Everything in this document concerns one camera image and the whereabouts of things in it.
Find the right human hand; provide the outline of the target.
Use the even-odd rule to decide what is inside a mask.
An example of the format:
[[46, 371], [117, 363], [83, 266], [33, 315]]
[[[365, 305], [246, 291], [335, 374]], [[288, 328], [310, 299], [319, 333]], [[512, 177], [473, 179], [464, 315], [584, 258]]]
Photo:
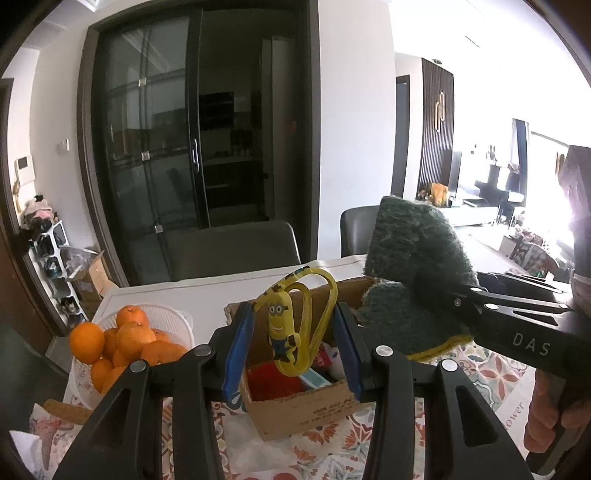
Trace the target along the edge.
[[537, 370], [524, 434], [524, 446], [529, 452], [545, 453], [556, 437], [557, 424], [565, 429], [574, 429], [577, 432], [576, 440], [579, 440], [590, 422], [589, 399], [576, 401], [560, 414], [551, 402], [549, 389], [549, 375]]

